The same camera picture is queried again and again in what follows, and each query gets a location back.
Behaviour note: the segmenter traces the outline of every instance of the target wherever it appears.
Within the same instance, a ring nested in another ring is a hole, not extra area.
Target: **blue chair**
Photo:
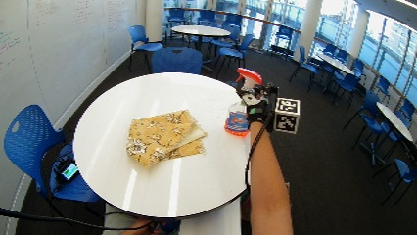
[[[329,44],[326,45],[326,47],[325,47],[322,53],[323,53],[325,55],[333,57],[335,50],[337,50],[337,47],[335,47],[333,44],[329,43]]]
[[[278,27],[277,33],[274,35],[274,37],[275,37],[274,45],[270,46],[270,50],[277,52],[278,51],[278,46],[277,45],[278,45],[279,40],[285,40],[286,41],[286,47],[283,48],[285,60],[286,60],[287,54],[289,54],[291,33],[293,33],[293,29],[290,27],[287,27],[287,26],[281,25]]]
[[[375,85],[375,88],[378,88],[377,94],[378,94],[379,91],[381,91],[382,94],[385,95],[382,101],[383,101],[385,98],[387,97],[387,103],[389,103],[389,92],[387,92],[389,81],[387,81],[387,79],[383,78],[382,76],[379,76],[379,80],[378,80],[378,84]]]
[[[201,22],[215,23],[215,11],[199,10],[199,16],[197,17],[197,24],[201,24]]]
[[[182,8],[169,8],[169,16],[167,16],[167,23],[169,23],[169,28],[171,28],[173,24],[185,24],[186,19],[185,19],[185,10]]]
[[[311,64],[306,63],[305,47],[299,45],[298,48],[299,48],[298,66],[297,66],[294,72],[291,73],[291,75],[289,77],[289,82],[290,82],[291,78],[297,75],[299,69],[307,70],[310,72],[310,83],[309,83],[307,91],[310,91],[310,88],[311,88],[311,85],[313,85],[313,82],[314,82],[314,75],[317,74],[318,70],[317,70],[317,68]]]
[[[233,14],[233,13],[227,13],[225,15],[225,20],[223,20],[222,24],[231,24],[231,25],[237,25],[238,27],[241,27],[242,16]]]
[[[355,75],[347,73],[343,77],[343,79],[334,79],[333,82],[337,84],[337,89],[334,92],[334,96],[333,96],[333,101],[331,103],[334,104],[335,98],[337,98],[337,93],[338,93],[338,89],[342,89],[341,95],[338,96],[338,100],[341,99],[341,96],[343,95],[345,91],[347,91],[350,93],[349,95],[349,104],[347,104],[347,109],[350,108],[350,103],[353,100],[353,92],[355,91],[355,86],[357,83],[359,82],[359,78],[355,77]]]
[[[146,52],[154,52],[159,50],[163,46],[159,43],[147,43],[149,39],[146,38],[145,28],[141,25],[134,25],[129,27],[129,33],[132,37],[132,46],[130,46],[130,60],[129,60],[129,71],[132,71],[132,54],[134,52],[143,52],[145,62],[149,68],[149,59]]]
[[[246,56],[246,52],[247,52],[247,48],[249,48],[250,42],[253,40],[254,40],[254,35],[253,34],[246,34],[243,39],[242,39],[241,44],[237,46],[235,49],[225,48],[225,47],[219,48],[219,50],[218,50],[218,57],[217,57],[217,61],[215,61],[214,66],[217,65],[217,62],[218,62],[221,56],[223,56],[223,59],[222,59],[221,66],[218,68],[218,72],[217,72],[215,77],[218,77],[218,74],[219,74],[219,71],[221,71],[221,68],[222,68],[222,65],[223,65],[223,61],[225,61],[226,58],[229,59],[229,63],[230,63],[231,59],[237,60],[237,67],[241,67],[239,66],[239,62],[242,61],[243,68],[246,67],[245,56]]]
[[[151,55],[151,73],[201,73],[201,52],[187,47],[165,47]]]
[[[346,63],[349,57],[349,53],[345,50],[337,50],[334,58],[339,60],[342,63]]]
[[[385,171],[393,165],[395,166],[395,173],[387,178],[387,180],[390,180],[395,175],[398,175],[398,182],[397,182],[395,186],[393,187],[393,189],[390,190],[387,197],[382,200],[381,205],[387,201],[387,199],[393,195],[394,191],[397,190],[399,184],[403,182],[405,184],[407,184],[407,186],[406,186],[406,189],[403,190],[399,198],[394,201],[394,203],[397,204],[399,202],[399,200],[402,199],[409,187],[411,186],[411,184],[417,178],[417,168],[410,170],[407,164],[402,160],[399,160],[398,158],[394,158],[393,162],[386,167],[383,167],[373,175],[373,177],[375,177],[382,171]]]
[[[207,55],[210,54],[210,48],[214,47],[214,56],[217,56],[218,48],[233,48],[238,44],[239,26],[231,24],[223,24],[221,27],[230,32],[230,35],[223,39],[213,39],[209,42]]]
[[[375,93],[373,93],[371,91],[366,91],[366,97],[365,97],[365,103],[363,106],[361,107],[359,111],[357,112],[357,114],[359,115],[359,118],[363,120],[363,126],[361,129],[361,132],[357,136],[357,139],[354,141],[354,144],[351,146],[351,150],[354,149],[354,147],[357,146],[357,143],[359,142],[362,133],[366,129],[370,130],[370,134],[366,137],[366,140],[369,139],[369,137],[374,134],[377,135],[375,140],[371,142],[370,144],[370,149],[369,151],[373,154],[371,157],[371,166],[375,165],[377,160],[381,162],[382,159],[378,158],[377,156],[377,147],[378,147],[378,140],[379,140],[379,136],[382,134],[382,128],[381,125],[378,124],[378,122],[375,121],[377,115],[378,115],[378,107],[377,107],[377,102],[379,102],[379,97]],[[362,111],[366,110],[369,112],[370,115],[366,115],[365,113],[362,113]]]
[[[347,127],[351,120],[357,117],[357,115],[362,114],[363,111],[366,111],[373,118],[377,117],[378,112],[379,112],[378,107],[377,107],[377,102],[379,102],[378,95],[373,91],[366,90],[363,105],[361,106],[358,111],[354,113],[354,115],[353,115],[351,119],[347,121],[347,123],[342,126],[342,129],[345,129]]]
[[[72,181],[62,180],[56,175],[58,165],[74,158],[73,145],[66,144],[56,158],[49,175],[49,188],[42,180],[41,162],[46,152],[64,145],[62,130],[54,131],[49,119],[38,105],[26,106],[16,115],[4,137],[4,150],[12,163],[33,179],[36,191],[57,210],[53,200],[64,199],[85,203],[96,202],[100,198],[90,190],[81,175]]]
[[[410,122],[413,120],[414,111],[415,107],[413,103],[407,99],[403,99],[402,106],[398,110],[394,111],[394,113],[398,117],[401,117],[401,119],[405,117]]]
[[[402,121],[403,125],[406,128],[410,127],[410,121],[403,117],[403,116],[398,116],[399,120]],[[395,148],[395,146],[398,145],[399,141],[402,140],[402,135],[401,133],[397,132],[395,129],[391,129],[389,124],[382,122],[381,123],[381,128],[383,133],[387,135],[389,140],[393,142],[386,155],[383,156],[383,159],[387,158]]]

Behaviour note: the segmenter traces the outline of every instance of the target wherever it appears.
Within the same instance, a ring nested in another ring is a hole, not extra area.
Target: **chair backrest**
[[[250,45],[250,42],[255,39],[254,35],[253,34],[246,34],[243,39],[242,39],[242,43],[238,45],[237,49],[238,51],[245,54],[246,53],[246,50],[247,50],[247,47]]]
[[[45,152],[65,141],[62,131],[54,131],[38,105],[26,106],[16,115],[4,137],[4,151],[18,169],[33,179],[36,190],[46,198],[41,178],[41,159]]]
[[[185,10],[182,8],[169,8],[169,20],[185,21]]]
[[[293,29],[287,26],[281,25],[278,27],[275,37],[286,37],[287,40],[291,38]]]
[[[325,50],[323,50],[323,54],[327,55],[327,56],[333,56],[335,49],[337,49],[335,46],[329,43],[326,45]]]
[[[353,63],[353,69],[358,71],[363,71],[365,64],[361,59],[355,58]]]
[[[151,73],[201,73],[202,54],[187,47],[165,47],[151,54]]]
[[[367,110],[373,118],[375,118],[379,113],[377,102],[379,102],[378,95],[371,90],[366,90],[365,102],[361,109]]]
[[[241,22],[242,22],[242,16],[241,15],[227,13],[225,15],[225,20],[222,23],[223,24],[234,24],[234,25],[241,26]]]
[[[338,50],[334,58],[339,60],[342,63],[347,60],[349,53],[345,50]]]
[[[237,44],[238,43],[238,35],[239,35],[239,26],[234,24],[223,24],[221,26],[223,30],[230,32],[229,39]]]
[[[129,33],[132,37],[132,48],[134,47],[134,43],[137,42],[147,43],[149,39],[146,38],[146,31],[141,25],[130,26]]]
[[[382,76],[379,76],[378,87],[381,87],[382,90],[387,91],[387,88],[389,88],[389,81],[387,81],[387,79],[383,78]]]
[[[399,110],[403,112],[405,117],[409,120],[413,120],[413,114],[415,111],[415,107],[407,99],[403,100]]]
[[[197,18],[198,24],[201,22],[215,22],[215,11],[213,10],[199,10],[199,17]]]
[[[299,64],[303,64],[305,63],[305,47],[302,45],[298,46],[299,48]]]
[[[357,86],[357,83],[359,83],[359,77],[357,77],[354,74],[347,73],[343,77],[343,83],[350,85],[351,87]]]

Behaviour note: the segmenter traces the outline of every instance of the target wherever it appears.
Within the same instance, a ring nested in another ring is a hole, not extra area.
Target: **cable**
[[[18,219],[25,219],[25,220],[33,220],[33,221],[69,222],[69,223],[78,224],[84,227],[90,227],[90,228],[100,229],[100,230],[138,230],[138,229],[142,229],[145,227],[147,227],[149,230],[153,230],[155,228],[155,226],[158,225],[157,221],[150,221],[145,225],[142,225],[139,227],[134,227],[134,228],[110,228],[110,227],[104,227],[104,226],[98,226],[98,225],[80,222],[72,218],[32,215],[32,214],[10,211],[10,210],[2,209],[2,208],[0,208],[0,215],[18,218]]]

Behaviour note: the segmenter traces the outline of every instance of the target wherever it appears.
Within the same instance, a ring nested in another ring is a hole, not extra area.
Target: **dark carpet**
[[[167,40],[167,46],[186,46],[181,40]],[[373,178],[382,166],[370,165],[370,155],[363,148],[351,145],[362,127],[362,121],[355,118],[347,128],[342,125],[354,115],[362,104],[362,96],[354,94],[350,109],[346,111],[347,95],[333,105],[331,94],[323,94],[322,87],[315,83],[307,92],[309,75],[299,71],[297,77],[287,82],[295,69],[293,61],[285,61],[277,55],[249,51],[246,68],[255,71],[266,82],[278,86],[278,97],[301,100],[301,119],[297,134],[273,132],[270,134],[273,147],[281,164],[285,180],[289,182],[291,201],[291,217],[294,234],[333,235],[333,234],[414,234],[414,212],[417,210],[417,191],[411,187],[398,204],[394,194],[385,205],[379,205],[389,193],[387,177],[391,170]],[[125,80],[149,73],[143,63],[143,55],[134,54],[133,70],[129,72],[129,60],[106,77],[94,89],[84,104],[77,109],[64,129],[74,130],[78,119],[89,103],[112,86]],[[218,80],[230,81],[237,78],[237,64],[225,65]],[[214,77],[215,71],[202,70],[202,75]],[[387,140],[381,148],[383,154],[390,147]],[[402,147],[397,147],[393,156],[403,159]],[[57,205],[65,216],[92,223],[102,224],[102,218],[94,217],[85,205],[74,202],[58,201]],[[104,202],[90,207],[104,211]],[[38,215],[50,215],[48,204],[29,187],[22,212]],[[242,234],[250,234],[250,226],[242,223]],[[66,223],[18,221],[16,234],[100,234],[101,231]]]

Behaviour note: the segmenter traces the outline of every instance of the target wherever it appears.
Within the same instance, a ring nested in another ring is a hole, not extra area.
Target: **table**
[[[335,69],[338,69],[339,71],[343,71],[343,72],[346,72],[346,73],[353,74],[351,69],[350,69],[338,59],[335,59],[335,58],[333,58],[333,57],[330,57],[330,56],[327,56],[327,55],[325,55],[325,54],[322,54],[322,53],[318,53],[317,55],[318,55],[318,57],[319,57],[323,61],[326,61]]]
[[[74,134],[81,176],[117,208],[155,217],[185,217],[231,202],[245,190],[249,136],[223,131],[233,87],[194,74],[166,72],[133,78],[90,103]],[[126,154],[132,119],[190,111],[202,130],[205,154],[143,169]]]
[[[178,25],[170,28],[171,31],[194,35],[198,37],[197,41],[197,50],[201,51],[202,38],[206,37],[226,37],[230,35],[227,30],[223,30],[217,27],[202,26],[202,25]]]
[[[398,133],[401,133],[401,135],[410,142],[413,142],[413,136],[411,136],[406,126],[403,125],[402,121],[399,120],[397,115],[393,113],[393,111],[389,109],[389,107],[386,107],[379,102],[377,102],[377,107],[378,107],[385,119],[387,120],[389,132],[391,132],[391,129],[394,128],[398,131]],[[361,146],[373,154],[373,165],[375,165],[375,161],[378,161],[379,164],[385,163],[385,160],[381,159],[377,155],[377,150],[379,149],[381,144],[385,142],[387,136],[389,136],[389,133],[386,133],[386,136],[385,136],[383,140],[381,141],[379,145],[378,145],[378,143],[373,143],[370,149],[367,148],[367,146],[365,144],[361,144]]]
[[[394,127],[394,129],[401,133],[401,135],[407,139],[410,142],[413,142],[413,136],[409,132],[409,129],[403,125],[401,119],[398,116],[393,113],[393,111],[386,107],[382,103],[377,102],[378,109],[381,113],[383,114],[389,125]]]

